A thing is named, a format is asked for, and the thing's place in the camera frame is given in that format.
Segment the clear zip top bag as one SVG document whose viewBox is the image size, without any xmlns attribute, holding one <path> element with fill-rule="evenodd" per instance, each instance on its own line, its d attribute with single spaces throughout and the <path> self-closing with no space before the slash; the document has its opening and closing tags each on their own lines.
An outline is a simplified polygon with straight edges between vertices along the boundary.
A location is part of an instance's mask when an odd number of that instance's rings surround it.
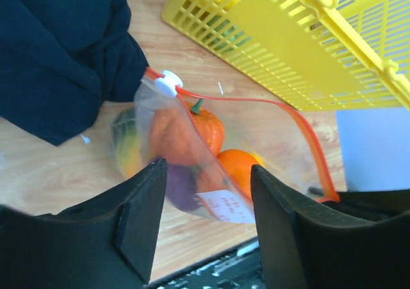
<svg viewBox="0 0 410 289">
<path fill-rule="evenodd" d="M 214 113 L 224 124 L 221 151 L 240 149 L 260 155 L 269 173 L 302 194 L 319 190 L 318 201 L 339 201 L 324 152 L 311 124 L 291 106 L 262 99 L 210 97 L 186 90 L 174 73 L 146 69 L 134 98 L 140 157 L 143 164 L 165 158 L 153 156 L 149 148 L 152 119 L 157 110 L 186 108 L 196 103 Z M 189 167 L 196 180 L 202 207 L 187 212 L 222 222 L 254 222 L 253 201 L 236 188 L 217 155 Z"/>
</svg>

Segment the orange tangerines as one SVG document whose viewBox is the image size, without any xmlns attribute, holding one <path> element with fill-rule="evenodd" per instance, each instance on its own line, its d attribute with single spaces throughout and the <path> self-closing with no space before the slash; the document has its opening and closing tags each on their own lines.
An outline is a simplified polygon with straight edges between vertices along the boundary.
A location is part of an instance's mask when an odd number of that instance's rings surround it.
<svg viewBox="0 0 410 289">
<path fill-rule="evenodd" d="M 204 100 L 185 102 L 186 108 L 157 110 L 149 135 L 153 156 L 165 158 L 170 164 L 194 166 L 216 156 L 226 134 L 222 121 L 205 109 Z"/>
</svg>

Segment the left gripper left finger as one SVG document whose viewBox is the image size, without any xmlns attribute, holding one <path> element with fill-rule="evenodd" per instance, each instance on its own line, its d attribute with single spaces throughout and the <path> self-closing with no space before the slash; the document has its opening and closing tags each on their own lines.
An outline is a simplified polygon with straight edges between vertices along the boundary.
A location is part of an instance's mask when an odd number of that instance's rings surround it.
<svg viewBox="0 0 410 289">
<path fill-rule="evenodd" d="M 2 288 L 142 288 L 165 200 L 167 163 L 59 214 L 1 206 Z"/>
</svg>

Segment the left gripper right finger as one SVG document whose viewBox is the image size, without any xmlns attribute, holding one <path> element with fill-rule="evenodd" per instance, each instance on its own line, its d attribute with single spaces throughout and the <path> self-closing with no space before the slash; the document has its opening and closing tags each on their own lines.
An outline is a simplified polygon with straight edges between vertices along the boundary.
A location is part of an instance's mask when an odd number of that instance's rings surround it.
<svg viewBox="0 0 410 289">
<path fill-rule="evenodd" d="M 267 288 L 408 288 L 409 191 L 343 192 L 319 203 L 251 171 Z"/>
</svg>

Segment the mango fruit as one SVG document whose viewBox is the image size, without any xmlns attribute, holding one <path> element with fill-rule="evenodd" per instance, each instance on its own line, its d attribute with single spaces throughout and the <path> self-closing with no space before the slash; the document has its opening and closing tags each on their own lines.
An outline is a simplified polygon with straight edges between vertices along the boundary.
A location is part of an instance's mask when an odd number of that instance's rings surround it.
<svg viewBox="0 0 410 289">
<path fill-rule="evenodd" d="M 143 167 L 134 108 L 121 111 L 111 123 L 110 129 L 119 169 L 129 179 Z"/>
</svg>

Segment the purple eggplant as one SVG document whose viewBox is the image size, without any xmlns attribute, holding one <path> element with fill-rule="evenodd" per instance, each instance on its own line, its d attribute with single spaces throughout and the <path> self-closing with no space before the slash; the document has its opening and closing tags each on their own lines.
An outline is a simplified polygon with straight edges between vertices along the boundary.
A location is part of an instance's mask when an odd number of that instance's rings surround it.
<svg viewBox="0 0 410 289">
<path fill-rule="evenodd" d="M 202 207 L 195 176 L 189 167 L 168 164 L 166 198 L 177 209 L 193 212 Z"/>
</svg>

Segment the orange tangerine fruit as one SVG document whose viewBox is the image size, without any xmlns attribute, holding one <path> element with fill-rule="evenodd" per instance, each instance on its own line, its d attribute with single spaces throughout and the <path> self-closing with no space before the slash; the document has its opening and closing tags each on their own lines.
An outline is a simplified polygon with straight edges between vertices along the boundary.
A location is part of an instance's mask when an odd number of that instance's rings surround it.
<svg viewBox="0 0 410 289">
<path fill-rule="evenodd" d="M 265 166 L 262 157 L 240 149 L 227 149 L 218 153 L 217 159 L 244 198 L 251 201 L 251 169 L 253 165 Z"/>
</svg>

